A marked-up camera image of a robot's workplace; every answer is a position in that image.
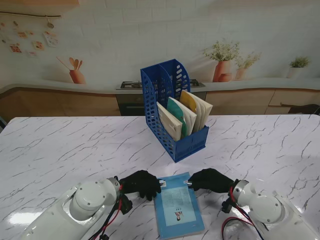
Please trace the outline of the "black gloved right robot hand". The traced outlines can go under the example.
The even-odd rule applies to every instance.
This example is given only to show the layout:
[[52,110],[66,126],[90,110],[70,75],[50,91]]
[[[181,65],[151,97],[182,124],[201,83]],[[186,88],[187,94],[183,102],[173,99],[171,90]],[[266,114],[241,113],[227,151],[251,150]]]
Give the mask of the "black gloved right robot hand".
[[200,189],[210,190],[214,193],[228,193],[231,187],[237,183],[214,168],[206,168],[194,173],[188,180],[191,185],[189,189],[198,191]]

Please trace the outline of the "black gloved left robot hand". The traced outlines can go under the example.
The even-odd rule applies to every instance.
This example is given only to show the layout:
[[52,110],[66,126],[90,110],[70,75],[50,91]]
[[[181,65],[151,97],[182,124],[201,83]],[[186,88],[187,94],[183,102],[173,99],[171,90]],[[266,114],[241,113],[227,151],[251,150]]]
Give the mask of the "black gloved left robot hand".
[[139,170],[119,180],[123,194],[139,193],[140,198],[152,201],[161,193],[161,184],[156,176],[146,170]]

